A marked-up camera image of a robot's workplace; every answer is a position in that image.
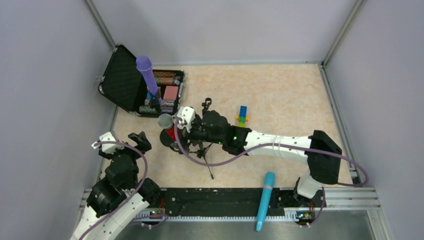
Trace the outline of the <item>black tripod stand with shockmount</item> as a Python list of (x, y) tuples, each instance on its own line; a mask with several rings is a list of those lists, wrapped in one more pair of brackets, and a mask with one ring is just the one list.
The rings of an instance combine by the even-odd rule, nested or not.
[[(190, 150), (191, 143), (190, 143), (189, 141), (188, 141), (187, 143), (183, 143), (183, 144), (182, 144), (182, 146), (183, 146), (183, 149), (184, 149), (184, 150), (185, 150), (188, 154), (196, 154), (196, 157), (197, 157), (198, 159), (203, 159), (203, 160), (204, 160), (204, 162), (205, 162), (206, 164), (208, 164), (208, 161), (207, 161), (207, 159), (206, 159), (206, 154), (207, 154), (207, 152), (209, 151), (210, 147), (212, 146), (212, 143), (210, 143), (209, 145), (207, 145), (206, 147), (204, 147), (203, 142), (200, 142), (200, 143), (198, 144), (199, 149), (197, 149), (197, 150)], [(181, 151), (181, 149), (178, 147), (178, 145), (177, 145), (177, 142), (176, 142), (176, 141), (175, 141), (175, 142), (173, 142), (173, 143), (171, 143), (171, 144), (170, 144), (170, 146), (169, 146), (169, 148), (170, 148), (173, 152), (179, 153), (180, 155), (182, 155), (182, 154), (183, 154), (183, 152)]]

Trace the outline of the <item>red glitter microphone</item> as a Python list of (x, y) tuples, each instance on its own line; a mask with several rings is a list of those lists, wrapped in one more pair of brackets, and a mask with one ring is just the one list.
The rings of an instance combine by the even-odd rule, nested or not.
[(157, 119), (158, 125), (168, 134), (173, 142), (176, 141), (176, 135), (181, 137), (181, 130), (175, 128), (173, 116), (168, 113), (161, 114)]

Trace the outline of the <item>black round-base mic stand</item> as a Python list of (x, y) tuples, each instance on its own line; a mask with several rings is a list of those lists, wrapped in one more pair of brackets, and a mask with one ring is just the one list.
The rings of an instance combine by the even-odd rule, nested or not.
[[(157, 96), (152, 95), (150, 97), (148, 105), (151, 109), (156, 110), (160, 114), (167, 114), (167, 113), (162, 113), (159, 97)], [(170, 144), (174, 142), (163, 129), (160, 132), (159, 139), (162, 145), (164, 145), (165, 147), (169, 147)]]

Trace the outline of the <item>purple microphone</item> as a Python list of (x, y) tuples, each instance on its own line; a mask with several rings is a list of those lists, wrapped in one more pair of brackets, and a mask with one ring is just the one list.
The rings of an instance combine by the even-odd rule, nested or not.
[(151, 105), (153, 107), (160, 107), (162, 105), (162, 98), (156, 79), (154, 77), (153, 64), (151, 60), (148, 56), (141, 55), (136, 58), (135, 63), (137, 70), (141, 73), (148, 88)]

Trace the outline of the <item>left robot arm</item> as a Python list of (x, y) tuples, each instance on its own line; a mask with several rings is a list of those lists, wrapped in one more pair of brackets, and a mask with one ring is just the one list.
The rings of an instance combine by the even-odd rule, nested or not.
[(113, 240), (141, 211), (160, 203), (160, 187), (146, 173), (138, 178), (137, 160), (146, 161), (152, 145), (143, 131), (128, 137), (135, 146), (119, 141), (114, 131), (91, 144), (110, 164), (92, 187), (72, 240)]

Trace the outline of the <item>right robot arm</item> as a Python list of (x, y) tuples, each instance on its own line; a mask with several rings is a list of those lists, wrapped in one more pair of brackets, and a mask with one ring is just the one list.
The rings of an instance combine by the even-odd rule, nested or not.
[(199, 117), (191, 107), (184, 107), (177, 113), (175, 128), (181, 129), (187, 143), (218, 144), (233, 155), (229, 160), (215, 163), (216, 167), (241, 156), (271, 156), (307, 165), (309, 173), (300, 177), (295, 191), (308, 199), (323, 186), (339, 182), (342, 149), (322, 130), (314, 130), (307, 136), (268, 134), (231, 125), (214, 110), (207, 110)]

